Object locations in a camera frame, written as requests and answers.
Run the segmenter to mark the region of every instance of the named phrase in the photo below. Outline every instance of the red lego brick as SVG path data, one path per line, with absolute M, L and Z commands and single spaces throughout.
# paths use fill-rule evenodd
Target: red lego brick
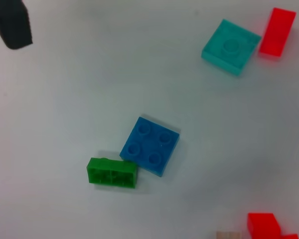
M 259 52 L 280 57 L 295 17 L 296 12 L 294 11 L 275 7 L 271 14 Z
M 285 235 L 282 236 L 281 239 L 298 239 L 298 235 L 297 234 Z
M 249 213 L 247 227 L 252 239 L 281 239 L 280 226 L 272 213 Z

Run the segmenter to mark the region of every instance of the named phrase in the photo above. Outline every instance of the white table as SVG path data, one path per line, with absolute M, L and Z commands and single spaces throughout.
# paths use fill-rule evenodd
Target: white table
M 0 38 L 0 239 L 213 239 L 250 211 L 299 234 L 299 0 L 24 3 L 34 44 Z M 200 58 L 223 18 L 262 34 L 275 6 L 298 13 L 280 62 Z M 163 177 L 89 184 L 142 114 L 181 129 Z

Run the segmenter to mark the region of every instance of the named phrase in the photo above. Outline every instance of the transparent teal lego brick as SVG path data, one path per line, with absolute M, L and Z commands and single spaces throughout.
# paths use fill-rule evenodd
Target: transparent teal lego brick
M 261 36 L 222 20 L 204 47 L 201 57 L 234 75 L 240 75 Z
M 133 162 L 91 158 L 86 168 L 89 183 L 135 188 L 137 165 Z

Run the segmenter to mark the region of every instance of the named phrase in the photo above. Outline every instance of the blue lego brick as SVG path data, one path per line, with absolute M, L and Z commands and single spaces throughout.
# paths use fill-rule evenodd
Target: blue lego brick
M 201 57 L 234 75 L 240 75 L 261 36 L 222 20 L 204 47 Z
M 178 139 L 179 133 L 139 117 L 120 157 L 161 177 Z

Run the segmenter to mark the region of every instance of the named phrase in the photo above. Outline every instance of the toy brick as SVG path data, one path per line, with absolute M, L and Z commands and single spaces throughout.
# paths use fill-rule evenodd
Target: toy brick
M 275 7 L 272 11 L 259 52 L 280 57 L 295 17 L 296 12 L 294 11 Z
M 282 236 L 281 239 L 299 239 L 297 234 L 290 234 Z
M 32 44 L 28 12 L 21 0 L 0 0 L 0 36 L 10 49 Z
M 178 139 L 179 133 L 139 117 L 120 157 L 161 177 Z
M 281 229 L 272 213 L 249 213 L 248 231 L 252 239 L 280 239 Z
M 87 172 L 89 183 L 135 188 L 137 165 L 127 161 L 91 158 Z
M 240 232 L 216 232 L 216 239 L 241 239 Z
M 261 37 L 222 20 L 204 47 L 201 57 L 234 75 L 240 75 Z

